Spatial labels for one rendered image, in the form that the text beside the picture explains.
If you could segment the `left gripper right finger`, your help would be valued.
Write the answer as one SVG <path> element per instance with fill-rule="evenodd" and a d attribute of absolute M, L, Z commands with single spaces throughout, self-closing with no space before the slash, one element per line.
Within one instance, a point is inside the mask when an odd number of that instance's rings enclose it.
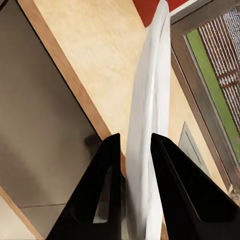
<path fill-rule="evenodd" d="M 170 138 L 150 151 L 168 240 L 240 240 L 240 206 Z"/>

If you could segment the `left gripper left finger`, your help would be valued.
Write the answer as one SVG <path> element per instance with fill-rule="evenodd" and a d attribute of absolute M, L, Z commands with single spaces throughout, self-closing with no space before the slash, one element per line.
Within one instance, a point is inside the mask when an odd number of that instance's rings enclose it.
<path fill-rule="evenodd" d="M 108 220 L 94 223 L 96 208 L 111 166 Z M 121 134 L 102 141 L 46 240 L 122 240 Z"/>

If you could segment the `saucer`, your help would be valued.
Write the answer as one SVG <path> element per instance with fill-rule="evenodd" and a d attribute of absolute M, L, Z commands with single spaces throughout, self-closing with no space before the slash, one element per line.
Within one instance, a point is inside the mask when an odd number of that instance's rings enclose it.
<path fill-rule="evenodd" d="M 128 240 L 161 240 L 163 207 L 151 137 L 168 138 L 171 38 L 166 0 L 159 0 L 134 74 L 125 152 L 125 227 Z"/>

